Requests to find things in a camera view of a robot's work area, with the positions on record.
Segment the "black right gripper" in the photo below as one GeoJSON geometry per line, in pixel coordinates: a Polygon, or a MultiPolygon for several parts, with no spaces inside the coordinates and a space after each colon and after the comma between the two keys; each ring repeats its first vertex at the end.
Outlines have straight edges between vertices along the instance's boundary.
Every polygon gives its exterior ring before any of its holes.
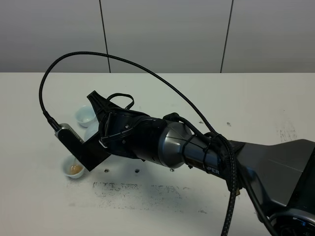
{"type": "Polygon", "coordinates": [[[97,133],[81,145],[81,163],[88,170],[110,155],[162,165],[158,149],[167,121],[131,110],[111,110],[116,105],[95,90],[87,99],[98,121],[97,133]]]}

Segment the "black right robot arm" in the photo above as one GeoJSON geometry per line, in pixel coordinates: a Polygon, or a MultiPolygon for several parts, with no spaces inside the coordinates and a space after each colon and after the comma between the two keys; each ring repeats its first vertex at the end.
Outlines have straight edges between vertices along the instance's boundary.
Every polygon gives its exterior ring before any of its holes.
{"type": "Polygon", "coordinates": [[[271,234],[314,235],[314,142],[267,146],[229,141],[218,133],[201,133],[177,113],[153,118],[95,91],[87,98],[98,120],[98,132],[89,142],[99,159],[117,155],[171,169],[197,168],[225,180],[233,197],[246,189],[271,234]]]}

